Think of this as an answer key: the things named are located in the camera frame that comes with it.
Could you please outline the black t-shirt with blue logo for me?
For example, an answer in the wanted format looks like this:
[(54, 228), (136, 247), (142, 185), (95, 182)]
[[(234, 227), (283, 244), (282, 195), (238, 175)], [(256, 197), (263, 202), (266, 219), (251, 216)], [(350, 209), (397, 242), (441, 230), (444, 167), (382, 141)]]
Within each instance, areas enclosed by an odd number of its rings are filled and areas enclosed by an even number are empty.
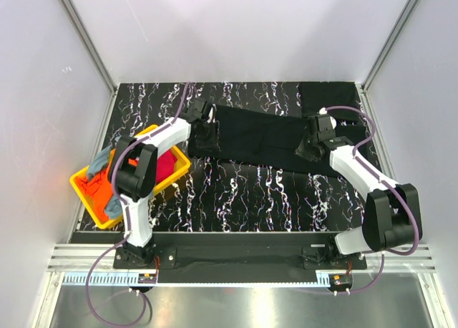
[(295, 154), (306, 126), (306, 118), (278, 116), (218, 105), (220, 152), (189, 154), (192, 158), (217, 158), (246, 165), (270, 166), (294, 173), (324, 175), (338, 173), (327, 160), (309, 162)]

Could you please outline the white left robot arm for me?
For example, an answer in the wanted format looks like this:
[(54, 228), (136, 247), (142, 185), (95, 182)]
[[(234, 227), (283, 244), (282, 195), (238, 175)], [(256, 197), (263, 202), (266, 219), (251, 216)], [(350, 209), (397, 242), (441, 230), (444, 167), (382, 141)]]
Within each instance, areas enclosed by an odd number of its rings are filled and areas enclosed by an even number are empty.
[(189, 138), (202, 137), (205, 147), (216, 148), (216, 112), (213, 103), (197, 99), (151, 132), (118, 140), (107, 178), (120, 201), (125, 223), (124, 238), (117, 247), (136, 266), (148, 267), (155, 257), (148, 201), (156, 186), (157, 160)]

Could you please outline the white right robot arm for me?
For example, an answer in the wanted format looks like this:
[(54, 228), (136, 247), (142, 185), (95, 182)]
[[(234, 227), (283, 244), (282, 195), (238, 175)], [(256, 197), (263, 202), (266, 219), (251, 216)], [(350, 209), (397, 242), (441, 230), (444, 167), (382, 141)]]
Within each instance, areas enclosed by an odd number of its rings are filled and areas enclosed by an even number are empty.
[(359, 152), (370, 139), (353, 144), (336, 134), (336, 120), (329, 114), (306, 118), (306, 127), (296, 154), (308, 161), (326, 161), (364, 199), (363, 223), (338, 233), (325, 250), (327, 264), (341, 268), (351, 255), (389, 252), (413, 254), (422, 238), (417, 189), (400, 184), (376, 169)]

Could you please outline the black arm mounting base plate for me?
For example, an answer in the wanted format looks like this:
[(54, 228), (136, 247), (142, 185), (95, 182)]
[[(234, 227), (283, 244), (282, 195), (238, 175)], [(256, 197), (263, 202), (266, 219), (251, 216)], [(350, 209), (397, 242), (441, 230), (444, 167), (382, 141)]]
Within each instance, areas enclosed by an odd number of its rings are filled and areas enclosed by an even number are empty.
[(335, 261), (326, 255), (323, 244), (300, 246), (155, 246), (147, 252), (145, 260), (128, 254), (125, 250), (115, 253), (113, 267), (116, 269), (179, 269), (184, 266), (255, 266), (270, 264), (292, 266), (305, 270), (333, 269), (360, 271), (367, 269), (365, 258), (357, 254)]

